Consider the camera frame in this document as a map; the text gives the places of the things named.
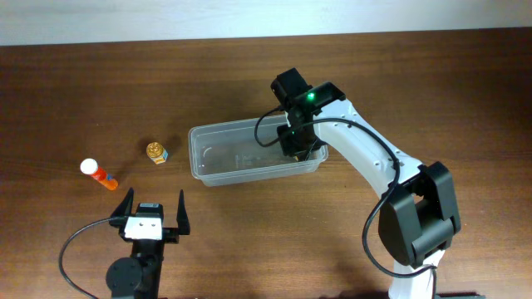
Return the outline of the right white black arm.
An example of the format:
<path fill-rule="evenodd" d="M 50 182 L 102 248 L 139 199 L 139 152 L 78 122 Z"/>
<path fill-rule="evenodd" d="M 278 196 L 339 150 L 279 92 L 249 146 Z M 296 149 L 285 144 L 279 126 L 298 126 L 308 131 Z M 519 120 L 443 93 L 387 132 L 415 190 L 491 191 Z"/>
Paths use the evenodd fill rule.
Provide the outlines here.
<path fill-rule="evenodd" d="M 461 230 L 450 170 L 411 157 L 370 126 L 333 83 L 309 85 L 292 68 L 270 86 L 286 124 L 283 154 L 306 159 L 333 147 L 370 184 L 379 200 L 362 229 L 370 262 L 392 277 L 390 298 L 436 297 L 437 267 Z"/>

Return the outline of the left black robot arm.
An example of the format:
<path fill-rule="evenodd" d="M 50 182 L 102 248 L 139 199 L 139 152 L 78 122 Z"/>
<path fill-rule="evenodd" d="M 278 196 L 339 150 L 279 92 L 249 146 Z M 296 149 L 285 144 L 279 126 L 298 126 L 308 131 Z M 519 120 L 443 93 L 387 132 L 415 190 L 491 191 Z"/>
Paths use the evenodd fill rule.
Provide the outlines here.
<path fill-rule="evenodd" d="M 160 274 L 167 244 L 177 244 L 190 234 L 190 221 L 180 191 L 176 214 L 177 225 L 165 227 L 164 207 L 160 203 L 140 203 L 132 210 L 134 190 L 129 189 L 111 214 L 110 225 L 132 245 L 131 254 L 114 261 L 106 273 L 106 285 L 113 298 L 157 298 Z"/>

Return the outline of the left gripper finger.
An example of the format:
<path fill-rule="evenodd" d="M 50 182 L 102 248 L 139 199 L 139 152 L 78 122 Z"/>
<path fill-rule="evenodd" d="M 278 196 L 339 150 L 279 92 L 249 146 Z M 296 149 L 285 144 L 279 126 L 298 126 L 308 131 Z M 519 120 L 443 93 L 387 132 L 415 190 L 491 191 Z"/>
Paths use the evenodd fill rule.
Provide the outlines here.
<path fill-rule="evenodd" d="M 112 227 L 124 227 L 127 219 L 131 216 L 132 204 L 134 199 L 134 189 L 129 188 L 126 196 L 111 214 L 109 224 Z"/>
<path fill-rule="evenodd" d="M 178 224 L 179 235 L 190 235 L 190 221 L 185 207 L 185 195 L 183 189 L 180 191 L 178 199 L 176 222 Z"/>

